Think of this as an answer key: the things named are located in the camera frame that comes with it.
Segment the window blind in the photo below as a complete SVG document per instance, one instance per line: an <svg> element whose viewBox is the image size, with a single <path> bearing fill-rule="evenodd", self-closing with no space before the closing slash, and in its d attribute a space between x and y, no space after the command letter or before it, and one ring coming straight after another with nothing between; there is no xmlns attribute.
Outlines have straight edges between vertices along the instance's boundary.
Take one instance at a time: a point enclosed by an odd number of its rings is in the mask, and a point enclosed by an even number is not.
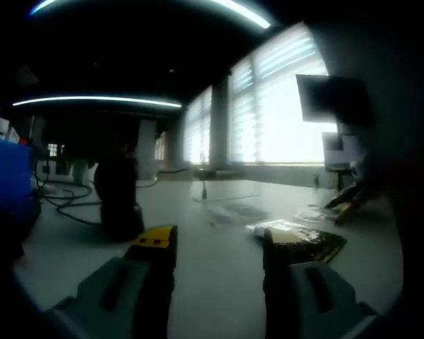
<svg viewBox="0 0 424 339"><path fill-rule="evenodd" d="M187 108L184 130L184 160L199 164L209 162L211 138L212 87L198 96Z"/></svg>
<svg viewBox="0 0 424 339"><path fill-rule="evenodd" d="M233 162L323 163L322 132L336 132L336 125L302 120L296 74L327 74L314 39L302 23L232 69Z"/></svg>

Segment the blue container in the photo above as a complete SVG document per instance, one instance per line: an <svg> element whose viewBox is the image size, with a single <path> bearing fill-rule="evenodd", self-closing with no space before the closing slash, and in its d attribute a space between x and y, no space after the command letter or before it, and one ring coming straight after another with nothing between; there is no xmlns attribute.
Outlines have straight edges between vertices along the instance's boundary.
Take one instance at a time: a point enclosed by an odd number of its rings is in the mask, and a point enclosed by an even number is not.
<svg viewBox="0 0 424 339"><path fill-rule="evenodd" d="M29 147L0 140L0 210L13 210L30 193Z"/></svg>

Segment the desk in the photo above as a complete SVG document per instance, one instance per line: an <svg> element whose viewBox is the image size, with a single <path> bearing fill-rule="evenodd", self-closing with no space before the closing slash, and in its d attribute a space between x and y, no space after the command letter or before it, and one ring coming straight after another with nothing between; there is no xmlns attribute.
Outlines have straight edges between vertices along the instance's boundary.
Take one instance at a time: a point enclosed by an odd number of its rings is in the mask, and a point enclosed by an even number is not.
<svg viewBox="0 0 424 339"><path fill-rule="evenodd" d="M269 212L270 219L292 220L307 204L323 204L331 190L239 180L208 182L208 197L232 198ZM172 295L169 338L254 338L265 334L262 248L239 225L212 225L208 208L198 203L201 182L159 182L137 192L146 227L179 225L176 286ZM93 194L88 200L96 201ZM98 207L73 208L75 216L99 220ZM358 301L384 313L402 286L402 256L394 217L384 199L369 203L345 227L331 222L305 226L342 235L347 245L331 267L356 290ZM108 244L97 232L58 215L45 203L34 232L24 243L26 256L16 275L42 309L75 295L80 281L130 242Z"/></svg>

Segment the dark ceiling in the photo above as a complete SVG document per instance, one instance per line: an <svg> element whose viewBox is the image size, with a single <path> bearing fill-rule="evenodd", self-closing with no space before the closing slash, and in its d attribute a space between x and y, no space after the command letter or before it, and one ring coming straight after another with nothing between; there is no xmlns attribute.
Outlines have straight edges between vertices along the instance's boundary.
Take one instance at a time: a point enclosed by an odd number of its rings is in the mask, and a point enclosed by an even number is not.
<svg viewBox="0 0 424 339"><path fill-rule="evenodd" d="M279 30L331 13L239 0L272 23L264 30L207 0L58 0L29 16L39 2L0 1L0 107L48 95L185 105Z"/></svg>

